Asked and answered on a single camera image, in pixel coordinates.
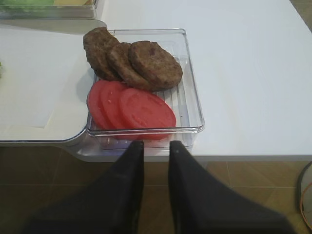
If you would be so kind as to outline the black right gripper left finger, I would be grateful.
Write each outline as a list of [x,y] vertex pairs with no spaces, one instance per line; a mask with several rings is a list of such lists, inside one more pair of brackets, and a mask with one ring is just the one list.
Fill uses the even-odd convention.
[[133,141],[94,183],[47,207],[24,234],[136,234],[144,187],[144,143]]

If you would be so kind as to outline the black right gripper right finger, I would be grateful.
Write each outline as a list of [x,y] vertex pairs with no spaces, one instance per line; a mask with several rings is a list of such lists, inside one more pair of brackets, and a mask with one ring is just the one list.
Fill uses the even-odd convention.
[[293,234],[287,218],[227,187],[180,141],[170,143],[168,185],[177,234]]

